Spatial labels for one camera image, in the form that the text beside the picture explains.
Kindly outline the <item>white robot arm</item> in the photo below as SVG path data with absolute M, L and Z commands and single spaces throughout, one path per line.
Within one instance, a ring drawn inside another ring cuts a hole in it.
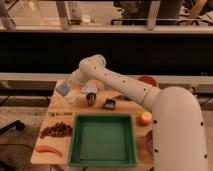
M 79 62 L 69 82 L 82 86 L 97 79 L 153 114 L 155 171 L 209 171 L 201 107 L 194 95 L 177 86 L 159 89 L 105 68 L 101 55 Z

